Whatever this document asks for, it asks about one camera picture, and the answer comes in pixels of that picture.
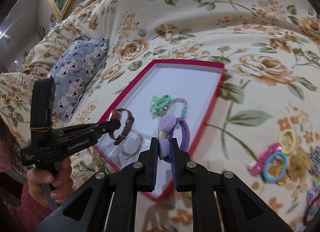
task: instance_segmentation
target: yellow band on bow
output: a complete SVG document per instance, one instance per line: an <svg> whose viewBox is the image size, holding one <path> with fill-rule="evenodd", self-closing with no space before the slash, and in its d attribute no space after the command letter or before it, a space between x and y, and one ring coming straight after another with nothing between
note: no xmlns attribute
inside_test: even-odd
<svg viewBox="0 0 320 232"><path fill-rule="evenodd" d="M294 132L291 129L286 129L283 130L278 138L278 142L280 144L282 144L282 140L283 140L283 136L288 133L290 134L291 138L292 138L292 146L288 149L288 150L284 150L283 148L281 149L281 152L284 153L285 155L291 154L296 146L296 135L294 134Z"/></svg>
<svg viewBox="0 0 320 232"><path fill-rule="evenodd" d="M158 137L162 137L162 138L166 139L167 136L168 136L168 134L166 132L163 132L163 131L158 132Z"/></svg>

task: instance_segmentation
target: blue pillow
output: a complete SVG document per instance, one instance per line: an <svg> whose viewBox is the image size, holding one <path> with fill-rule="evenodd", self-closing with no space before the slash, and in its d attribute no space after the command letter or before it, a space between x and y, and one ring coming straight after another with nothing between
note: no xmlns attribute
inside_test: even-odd
<svg viewBox="0 0 320 232"><path fill-rule="evenodd" d="M53 112L62 121L70 121L84 87L100 68L108 48L108 40L79 37L52 67L47 78L54 78L56 84Z"/></svg>

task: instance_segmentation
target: pink sleeve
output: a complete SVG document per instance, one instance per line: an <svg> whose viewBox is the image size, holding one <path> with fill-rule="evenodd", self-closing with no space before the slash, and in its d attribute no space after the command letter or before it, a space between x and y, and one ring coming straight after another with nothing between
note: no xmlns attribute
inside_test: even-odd
<svg viewBox="0 0 320 232"><path fill-rule="evenodd" d="M42 220L51 213L50 209L41 206L30 196L28 184L23 187L21 206L19 208L10 208L9 211L25 232L33 232Z"/></svg>

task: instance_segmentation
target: floral bedsheet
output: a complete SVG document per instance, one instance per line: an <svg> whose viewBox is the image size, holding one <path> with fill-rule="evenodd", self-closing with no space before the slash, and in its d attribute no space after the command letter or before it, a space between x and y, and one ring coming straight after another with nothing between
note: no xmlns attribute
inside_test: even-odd
<svg viewBox="0 0 320 232"><path fill-rule="evenodd" d="M30 137L32 83L80 35L109 38L110 49L68 125L98 121L153 59L223 62L219 98L192 158L211 171L234 171L294 231L303 230L315 178L296 167L320 140L320 28L307 0L85 1L30 52L20 73L0 75L0 115L20 144ZM278 186L251 176L247 164L286 128L298 136L292 179ZM113 171L93 148L71 158L75 188L95 171ZM192 231L191 195L153 202L139 194L136 231Z"/></svg>

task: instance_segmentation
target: hand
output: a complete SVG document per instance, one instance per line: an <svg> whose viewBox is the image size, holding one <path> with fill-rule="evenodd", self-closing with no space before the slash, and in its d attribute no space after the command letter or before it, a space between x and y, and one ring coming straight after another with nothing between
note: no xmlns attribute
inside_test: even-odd
<svg viewBox="0 0 320 232"><path fill-rule="evenodd" d="M71 160L69 157L61 161L61 169L56 176L49 171L41 170L38 168L29 170L27 172L29 194L40 205L48 208L48 202L44 197L44 193L41 189L41 184L52 183L55 190L51 192L51 197L55 199L56 203L61 204L73 193L73 181L70 178L72 168Z"/></svg>

